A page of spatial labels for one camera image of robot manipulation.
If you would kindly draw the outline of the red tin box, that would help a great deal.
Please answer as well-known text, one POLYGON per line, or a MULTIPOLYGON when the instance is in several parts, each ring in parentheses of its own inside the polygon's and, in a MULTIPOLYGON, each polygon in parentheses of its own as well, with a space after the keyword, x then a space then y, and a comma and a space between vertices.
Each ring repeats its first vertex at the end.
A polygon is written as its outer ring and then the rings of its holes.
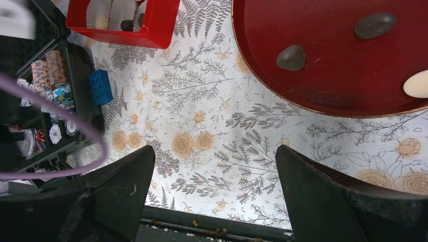
POLYGON ((70 1, 66 25, 76 33, 113 44, 167 48, 172 39, 180 1, 70 1), (95 29, 95 19, 107 15, 107 30, 95 29), (133 32, 121 30, 132 20, 133 32))

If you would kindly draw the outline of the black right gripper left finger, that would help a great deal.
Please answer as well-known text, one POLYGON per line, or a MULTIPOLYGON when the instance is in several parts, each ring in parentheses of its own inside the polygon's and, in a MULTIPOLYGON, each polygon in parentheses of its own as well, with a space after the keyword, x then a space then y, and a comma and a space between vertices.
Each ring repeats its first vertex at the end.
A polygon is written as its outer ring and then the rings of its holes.
POLYGON ((147 145, 33 194, 1 197, 1 241, 134 241, 155 165, 147 145))

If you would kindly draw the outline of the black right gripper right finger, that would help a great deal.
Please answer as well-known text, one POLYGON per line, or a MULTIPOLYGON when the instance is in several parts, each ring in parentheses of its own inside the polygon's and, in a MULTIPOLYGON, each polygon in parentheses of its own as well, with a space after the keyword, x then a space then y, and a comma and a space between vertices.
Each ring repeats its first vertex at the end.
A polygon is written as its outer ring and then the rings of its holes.
POLYGON ((427 241, 427 196, 358 180, 285 145, 276 165, 297 241, 427 241))

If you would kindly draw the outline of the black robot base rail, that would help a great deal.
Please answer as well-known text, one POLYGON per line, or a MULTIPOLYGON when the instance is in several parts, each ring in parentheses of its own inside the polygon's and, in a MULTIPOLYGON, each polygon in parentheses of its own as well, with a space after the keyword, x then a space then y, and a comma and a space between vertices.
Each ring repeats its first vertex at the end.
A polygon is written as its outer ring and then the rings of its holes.
POLYGON ((141 223, 167 228, 171 232, 191 233, 199 238, 225 239, 235 241, 294 241, 288 230, 264 225, 209 217, 146 206, 141 223))

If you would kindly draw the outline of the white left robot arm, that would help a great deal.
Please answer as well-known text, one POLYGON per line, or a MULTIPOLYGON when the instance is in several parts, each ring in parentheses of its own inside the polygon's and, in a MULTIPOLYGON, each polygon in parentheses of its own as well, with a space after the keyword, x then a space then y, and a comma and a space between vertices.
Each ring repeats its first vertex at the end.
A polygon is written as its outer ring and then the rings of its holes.
POLYGON ((1 36, 35 39, 36 19, 20 1, 1 0, 1 36))

